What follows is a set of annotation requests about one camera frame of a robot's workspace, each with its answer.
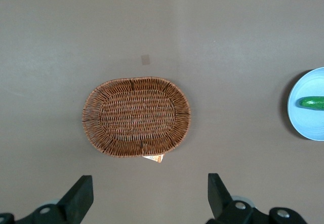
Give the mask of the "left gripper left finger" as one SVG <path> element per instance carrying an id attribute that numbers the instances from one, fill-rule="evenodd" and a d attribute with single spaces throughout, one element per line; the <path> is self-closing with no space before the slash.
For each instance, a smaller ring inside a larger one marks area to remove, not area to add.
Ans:
<path id="1" fill-rule="evenodd" d="M 58 203 L 43 205 L 15 223 L 81 223 L 93 202 L 93 178 L 83 175 Z"/>

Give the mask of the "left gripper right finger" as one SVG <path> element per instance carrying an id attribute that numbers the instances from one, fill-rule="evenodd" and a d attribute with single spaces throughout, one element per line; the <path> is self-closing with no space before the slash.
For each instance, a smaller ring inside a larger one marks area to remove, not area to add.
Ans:
<path id="1" fill-rule="evenodd" d="M 213 223 L 256 223 L 254 204 L 248 198 L 232 196 L 217 173 L 208 174 L 208 202 Z"/>

